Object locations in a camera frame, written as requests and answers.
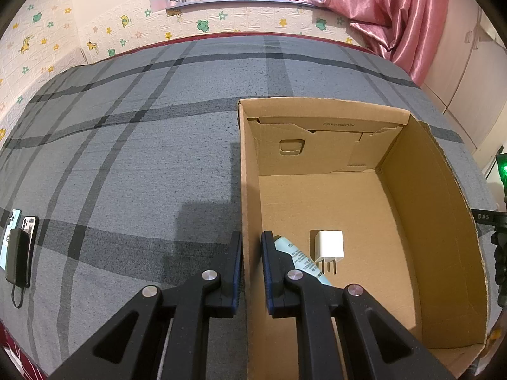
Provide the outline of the light blue tube bottle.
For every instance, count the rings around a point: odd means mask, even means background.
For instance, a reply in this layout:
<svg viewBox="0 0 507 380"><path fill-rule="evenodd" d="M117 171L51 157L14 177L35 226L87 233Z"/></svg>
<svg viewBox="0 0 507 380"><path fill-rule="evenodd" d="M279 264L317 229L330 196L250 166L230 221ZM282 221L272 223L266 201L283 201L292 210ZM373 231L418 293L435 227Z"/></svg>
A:
<svg viewBox="0 0 507 380"><path fill-rule="evenodd" d="M311 276L314 276L323 285L332 285L314 261L296 245L291 243L291 241L289 241L286 237L277 236L274 240L274 244L276 250L291 256L295 269L299 269Z"/></svg>

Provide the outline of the light green smartphone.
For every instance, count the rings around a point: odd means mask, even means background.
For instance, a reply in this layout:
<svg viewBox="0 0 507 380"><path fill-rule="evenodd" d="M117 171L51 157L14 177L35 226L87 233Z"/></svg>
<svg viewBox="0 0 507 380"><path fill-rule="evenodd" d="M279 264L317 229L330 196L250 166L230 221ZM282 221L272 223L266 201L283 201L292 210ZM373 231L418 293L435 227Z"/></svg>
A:
<svg viewBox="0 0 507 380"><path fill-rule="evenodd" d="M1 247L1 257L0 257L0 267L3 270L6 270L6 261L7 261L7 249L9 247L9 241L10 241L10 232L17 228L20 218L22 216L22 211L20 209L13 209L10 212L10 215L7 220L7 224L5 227L4 235L3 235L3 241L2 241L2 247Z"/></svg>

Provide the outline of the small white plug charger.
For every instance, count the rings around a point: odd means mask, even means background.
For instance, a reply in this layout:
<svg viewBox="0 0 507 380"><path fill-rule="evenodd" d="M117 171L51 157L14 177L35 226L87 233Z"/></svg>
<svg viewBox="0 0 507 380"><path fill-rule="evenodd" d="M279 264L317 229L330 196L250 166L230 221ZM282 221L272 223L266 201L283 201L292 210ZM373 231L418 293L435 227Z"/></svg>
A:
<svg viewBox="0 0 507 380"><path fill-rule="evenodd" d="M344 259L344 234L340 230L321 230L315 235L315 262L321 272L337 274Z"/></svg>

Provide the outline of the phone with dark case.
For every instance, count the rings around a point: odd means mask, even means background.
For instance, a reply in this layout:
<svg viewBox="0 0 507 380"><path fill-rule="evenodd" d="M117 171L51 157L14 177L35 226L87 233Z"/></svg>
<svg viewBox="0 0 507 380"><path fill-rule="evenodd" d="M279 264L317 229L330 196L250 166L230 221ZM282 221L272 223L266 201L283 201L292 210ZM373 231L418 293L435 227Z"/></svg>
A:
<svg viewBox="0 0 507 380"><path fill-rule="evenodd" d="M31 285L32 263L34 256L34 247L36 246L37 231L39 226L39 218L36 216L25 216L22 222L22 229L29 237L28 255L26 268L26 288Z"/></svg>

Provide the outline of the black power bank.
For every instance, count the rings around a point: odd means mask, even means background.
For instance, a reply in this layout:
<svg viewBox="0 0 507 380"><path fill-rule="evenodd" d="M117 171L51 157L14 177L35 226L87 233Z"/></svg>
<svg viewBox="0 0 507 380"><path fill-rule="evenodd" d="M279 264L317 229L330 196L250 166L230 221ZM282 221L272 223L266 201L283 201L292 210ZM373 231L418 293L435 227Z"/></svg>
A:
<svg viewBox="0 0 507 380"><path fill-rule="evenodd" d="M29 286L29 249L29 234L20 228L12 229L6 254L5 278L12 285L11 301L17 309L22 308L24 292Z"/></svg>

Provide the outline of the brown cardboard box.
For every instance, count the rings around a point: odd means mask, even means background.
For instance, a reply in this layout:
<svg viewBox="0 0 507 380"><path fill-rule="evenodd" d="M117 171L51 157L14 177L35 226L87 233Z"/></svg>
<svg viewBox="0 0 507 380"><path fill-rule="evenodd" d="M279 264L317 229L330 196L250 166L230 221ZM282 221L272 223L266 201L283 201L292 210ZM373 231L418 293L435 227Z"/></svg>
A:
<svg viewBox="0 0 507 380"><path fill-rule="evenodd" d="M360 284L459 376L485 346L485 261L457 177L410 111L341 99L239 103L241 222L251 379L298 377L296 322L269 316L260 236L315 256L341 231L328 280Z"/></svg>

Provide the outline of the beige wardrobe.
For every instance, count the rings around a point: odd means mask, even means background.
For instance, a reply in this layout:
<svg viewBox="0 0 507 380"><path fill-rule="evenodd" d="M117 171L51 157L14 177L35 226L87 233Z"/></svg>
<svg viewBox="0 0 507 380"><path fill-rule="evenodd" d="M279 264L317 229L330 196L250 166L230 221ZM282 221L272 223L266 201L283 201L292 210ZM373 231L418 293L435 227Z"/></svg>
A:
<svg viewBox="0 0 507 380"><path fill-rule="evenodd" d="M506 49L475 0L449 0L422 89L484 169L506 142Z"/></svg>

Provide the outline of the grey plaid bed cover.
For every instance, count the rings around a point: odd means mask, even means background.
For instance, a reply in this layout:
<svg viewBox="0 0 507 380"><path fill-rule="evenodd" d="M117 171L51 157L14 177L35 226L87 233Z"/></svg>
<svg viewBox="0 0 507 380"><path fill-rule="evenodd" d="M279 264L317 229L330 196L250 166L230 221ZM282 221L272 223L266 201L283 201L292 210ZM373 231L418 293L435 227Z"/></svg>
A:
<svg viewBox="0 0 507 380"><path fill-rule="evenodd" d="M237 104L323 97L392 105L431 127L473 208L496 208L455 129L406 72L340 44L264 35L156 46L64 71L1 150L1 223L39 218L21 308L1 321L50 374L143 286L177 286L241 226Z"/></svg>

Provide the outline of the pink satin curtain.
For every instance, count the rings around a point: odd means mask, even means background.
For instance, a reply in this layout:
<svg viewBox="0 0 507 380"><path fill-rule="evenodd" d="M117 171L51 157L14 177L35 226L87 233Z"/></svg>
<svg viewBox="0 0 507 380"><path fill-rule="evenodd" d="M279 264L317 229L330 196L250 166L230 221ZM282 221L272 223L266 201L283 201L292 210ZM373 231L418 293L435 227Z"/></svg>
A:
<svg viewBox="0 0 507 380"><path fill-rule="evenodd" d="M308 0L344 16L374 53L421 85L437 53L449 0Z"/></svg>

